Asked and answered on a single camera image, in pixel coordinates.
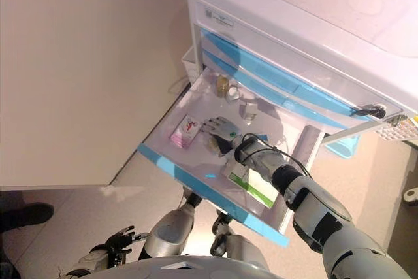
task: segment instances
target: open drawer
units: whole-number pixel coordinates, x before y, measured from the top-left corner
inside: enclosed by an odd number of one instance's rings
[[[220,74],[228,77],[230,84],[238,86],[240,100],[229,103],[216,95],[216,79]],[[242,118],[245,107],[242,99],[251,99],[258,104],[258,113],[251,123]],[[238,126],[242,134],[262,133],[270,144],[288,152],[307,167],[313,161],[323,133],[309,127],[310,119],[254,93],[222,69],[206,68],[138,147],[141,154],[196,194],[255,232],[286,246],[288,240],[283,234],[291,212],[280,194],[271,205],[266,206],[254,194],[251,195],[224,175],[227,160],[233,154],[219,157],[209,149],[210,136],[206,133],[199,132],[188,148],[180,148],[171,141],[171,134],[186,114],[200,122],[223,116]]]

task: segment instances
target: tiled floor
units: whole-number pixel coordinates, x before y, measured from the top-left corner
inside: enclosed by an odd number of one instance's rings
[[[357,154],[340,159],[322,148],[313,165],[313,177],[352,213],[357,226],[387,247],[400,202],[405,174],[417,152],[401,142],[384,142],[374,133],[362,136]],[[23,192],[26,203],[46,201],[55,206],[44,225],[23,227],[3,235],[5,251],[22,278],[57,278],[60,271],[109,235],[130,224],[149,231],[180,202],[182,188],[140,155],[136,155],[114,183],[105,188]],[[185,253],[207,255],[213,241],[210,227],[216,218],[204,201]],[[253,231],[232,223],[233,229],[262,248],[273,273],[284,278],[325,278],[321,256],[301,241],[293,228],[287,248],[280,248]],[[135,260],[141,244],[133,246]]]

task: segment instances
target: power cord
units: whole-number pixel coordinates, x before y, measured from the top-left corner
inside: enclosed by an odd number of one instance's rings
[[[296,158],[290,156],[288,153],[284,152],[283,150],[280,150],[279,148],[270,145],[269,143],[267,143],[266,141],[264,141],[263,139],[261,139],[258,135],[254,134],[254,133],[246,133],[244,134],[244,136],[242,137],[242,141],[244,142],[244,140],[246,139],[247,135],[251,135],[253,137],[256,137],[260,142],[262,142],[264,145],[266,145],[268,148],[263,148],[261,150],[256,150],[255,152],[252,152],[251,154],[249,154],[247,157],[244,158],[244,160],[241,163],[244,163],[248,158],[250,158],[252,155],[259,153],[259,152],[263,152],[265,150],[272,150],[274,152],[279,152],[285,156],[287,156],[289,159],[293,160],[298,166],[299,168],[302,170],[303,174],[305,176],[309,176],[310,178],[312,178],[311,174],[309,173],[309,171],[306,169],[306,167]]]

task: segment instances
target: label sticker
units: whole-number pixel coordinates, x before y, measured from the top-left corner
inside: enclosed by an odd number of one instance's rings
[[[209,19],[215,19],[218,23],[226,26],[226,27],[233,27],[234,26],[234,22],[227,18],[226,16],[223,16],[222,14],[219,14],[217,12],[211,11],[208,8],[205,8],[205,15],[207,18]]]

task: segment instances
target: beige wall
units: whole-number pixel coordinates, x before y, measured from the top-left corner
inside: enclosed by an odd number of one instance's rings
[[[186,0],[1,0],[0,185],[109,183],[180,90],[188,23]]]

